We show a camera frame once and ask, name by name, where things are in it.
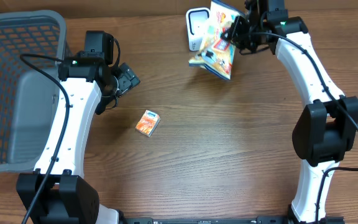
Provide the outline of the yellow snack bag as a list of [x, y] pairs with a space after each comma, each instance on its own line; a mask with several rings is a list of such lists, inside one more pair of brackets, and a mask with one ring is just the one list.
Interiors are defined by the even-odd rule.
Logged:
[[221, 34], [231, 28], [238, 16], [245, 14], [222, 1], [211, 1], [200, 50], [189, 59], [189, 66], [204, 68], [224, 80], [231, 78], [236, 47], [222, 39]]

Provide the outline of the orange white tissue pack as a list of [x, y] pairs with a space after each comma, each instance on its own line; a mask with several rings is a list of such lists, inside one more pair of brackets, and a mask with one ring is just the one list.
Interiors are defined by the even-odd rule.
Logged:
[[159, 114], [150, 110], [146, 110], [142, 115], [141, 119], [136, 124], [135, 129], [140, 133], [148, 137], [151, 137], [152, 133], [154, 132], [159, 122], [160, 122]]

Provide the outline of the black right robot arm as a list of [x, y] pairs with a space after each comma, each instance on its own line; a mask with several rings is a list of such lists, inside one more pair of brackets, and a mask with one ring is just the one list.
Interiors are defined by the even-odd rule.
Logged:
[[281, 61], [298, 90], [304, 109], [292, 132], [301, 160], [295, 198], [288, 223], [343, 223], [328, 218], [326, 198], [335, 171], [353, 147], [358, 131], [358, 99], [347, 97], [331, 80], [314, 51], [308, 28], [300, 17], [290, 17], [283, 1], [246, 1], [222, 38], [240, 50], [257, 51], [267, 45]]

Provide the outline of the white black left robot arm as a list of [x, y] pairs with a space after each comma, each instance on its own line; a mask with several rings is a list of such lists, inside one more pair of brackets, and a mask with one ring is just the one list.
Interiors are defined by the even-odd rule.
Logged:
[[33, 223], [126, 223], [120, 210], [101, 205], [98, 192], [84, 176], [85, 147], [94, 114], [117, 106], [118, 99], [140, 83], [120, 63], [117, 39], [89, 30], [85, 49], [73, 57], [56, 58], [58, 77], [20, 59], [59, 88], [59, 102], [45, 148], [30, 174], [20, 174], [16, 190]]

